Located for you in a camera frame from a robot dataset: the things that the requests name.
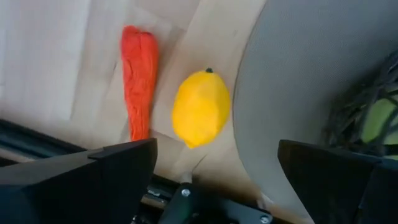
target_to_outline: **toy fruit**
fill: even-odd
[[[178,89],[173,128],[189,148],[212,142],[229,116],[231,100],[223,80],[211,68],[190,75]]]

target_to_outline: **light wood surface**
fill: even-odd
[[[0,118],[94,149],[128,141],[119,39],[132,24],[153,33],[160,67],[152,115],[155,173],[184,172],[239,198],[261,198],[230,119],[211,144],[189,150],[171,127],[181,82],[207,67],[231,97],[243,50],[266,0],[13,0],[0,3]]]

